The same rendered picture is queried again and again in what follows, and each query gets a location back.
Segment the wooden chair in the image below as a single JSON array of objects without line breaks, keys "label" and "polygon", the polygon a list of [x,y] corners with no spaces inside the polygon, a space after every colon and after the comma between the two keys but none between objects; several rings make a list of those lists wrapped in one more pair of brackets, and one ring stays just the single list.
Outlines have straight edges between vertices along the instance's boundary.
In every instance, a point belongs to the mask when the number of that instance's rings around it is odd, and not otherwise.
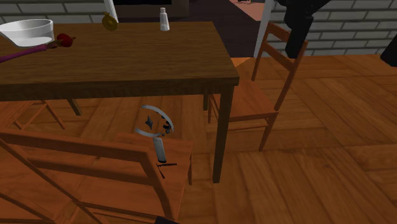
[{"label": "wooden chair", "polygon": [[119,133],[113,141],[0,128],[0,223],[73,224],[72,202],[95,220],[177,220],[192,181],[190,141],[165,139],[157,168],[153,143]]},{"label": "wooden chair", "polygon": [[14,125],[24,130],[44,109],[53,116],[62,129],[65,129],[63,121],[46,100],[0,102],[0,128],[9,128]]},{"label": "wooden chair", "polygon": [[[291,87],[295,77],[298,66],[306,51],[308,41],[303,41],[302,45],[298,47],[298,55],[294,61],[290,61],[290,57],[285,57],[282,53],[278,52],[275,48],[267,43],[267,37],[273,34],[280,40],[290,43],[293,37],[292,31],[286,31],[283,28],[271,22],[267,25],[258,56],[256,58],[253,73],[250,80],[241,79],[239,85],[234,88],[232,108],[230,111],[230,122],[242,122],[250,120],[264,119],[266,122],[257,125],[243,127],[246,129],[264,128],[263,137],[260,142],[259,151],[262,151],[265,143],[270,135],[270,131],[274,126],[275,120],[279,114],[279,109]],[[288,77],[284,83],[281,93],[275,104],[272,104],[270,99],[261,91],[260,87],[254,82],[260,59],[263,52],[267,52],[273,59],[289,71]]]}]

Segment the white bottle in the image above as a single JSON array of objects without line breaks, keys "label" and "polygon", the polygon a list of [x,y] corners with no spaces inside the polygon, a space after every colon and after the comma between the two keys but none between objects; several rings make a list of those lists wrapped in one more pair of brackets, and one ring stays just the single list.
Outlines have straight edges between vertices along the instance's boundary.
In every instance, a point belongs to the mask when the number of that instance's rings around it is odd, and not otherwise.
[{"label": "white bottle", "polygon": [[169,20],[165,8],[160,9],[160,30],[161,31],[170,30]]}]

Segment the brown wooden table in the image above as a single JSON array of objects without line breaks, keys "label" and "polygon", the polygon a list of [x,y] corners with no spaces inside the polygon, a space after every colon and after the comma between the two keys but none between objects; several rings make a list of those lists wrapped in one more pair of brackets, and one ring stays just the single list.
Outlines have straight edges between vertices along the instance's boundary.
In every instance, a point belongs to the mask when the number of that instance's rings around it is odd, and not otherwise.
[{"label": "brown wooden table", "polygon": [[219,182],[239,75],[213,23],[57,24],[54,32],[74,36],[73,45],[0,64],[0,101],[219,94]]}]

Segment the thin black stick piece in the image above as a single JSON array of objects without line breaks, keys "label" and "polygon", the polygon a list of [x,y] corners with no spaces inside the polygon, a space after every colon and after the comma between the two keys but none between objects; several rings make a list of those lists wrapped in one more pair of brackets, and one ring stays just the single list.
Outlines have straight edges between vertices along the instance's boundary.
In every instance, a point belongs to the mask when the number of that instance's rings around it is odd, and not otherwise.
[{"label": "thin black stick piece", "polygon": [[159,170],[159,172],[160,172],[160,175],[161,175],[161,177],[163,178],[163,179],[165,179],[165,176],[164,176],[164,174],[162,173],[162,171],[161,171],[161,167],[168,167],[168,166],[173,166],[173,165],[177,165],[177,163],[163,163],[163,164],[157,164],[156,163],[156,165],[157,165],[157,168],[158,168],[158,170]]}]

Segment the yellow round flask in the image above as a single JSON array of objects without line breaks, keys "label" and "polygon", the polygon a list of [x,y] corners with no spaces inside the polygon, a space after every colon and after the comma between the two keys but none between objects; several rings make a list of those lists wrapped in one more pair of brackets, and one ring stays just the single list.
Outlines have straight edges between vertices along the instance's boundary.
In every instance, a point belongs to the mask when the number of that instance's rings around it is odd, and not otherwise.
[{"label": "yellow round flask", "polygon": [[115,31],[118,28],[118,22],[108,12],[104,12],[102,18],[102,25],[109,31]]}]

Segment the white bowl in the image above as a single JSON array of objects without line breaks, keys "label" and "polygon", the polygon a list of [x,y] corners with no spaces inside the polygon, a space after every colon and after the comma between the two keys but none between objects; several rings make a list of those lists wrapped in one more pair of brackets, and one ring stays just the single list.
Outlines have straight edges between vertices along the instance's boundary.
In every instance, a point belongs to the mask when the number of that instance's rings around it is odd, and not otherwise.
[{"label": "white bowl", "polygon": [[54,41],[53,21],[28,19],[0,25],[0,34],[18,47],[32,47]]}]

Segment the purple handled tool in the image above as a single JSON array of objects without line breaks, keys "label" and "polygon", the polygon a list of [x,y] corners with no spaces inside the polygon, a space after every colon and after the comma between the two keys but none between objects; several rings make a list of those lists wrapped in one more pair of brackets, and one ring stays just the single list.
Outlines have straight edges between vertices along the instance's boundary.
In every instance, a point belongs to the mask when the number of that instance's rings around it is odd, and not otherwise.
[{"label": "purple handled tool", "polygon": [[15,59],[17,57],[21,57],[21,56],[28,55],[28,54],[31,54],[31,53],[43,52],[43,51],[46,51],[47,49],[50,49],[50,48],[56,48],[56,47],[60,46],[61,42],[62,42],[62,40],[56,40],[56,41],[52,41],[52,42],[47,43],[47,44],[42,44],[42,45],[35,46],[33,48],[30,48],[30,49],[27,49],[27,50],[24,50],[24,51],[21,51],[21,52],[17,52],[17,53],[13,53],[13,54],[10,54],[10,55],[6,55],[6,56],[3,56],[3,57],[0,57],[0,64],[3,63],[3,62],[6,62],[8,60]]}]

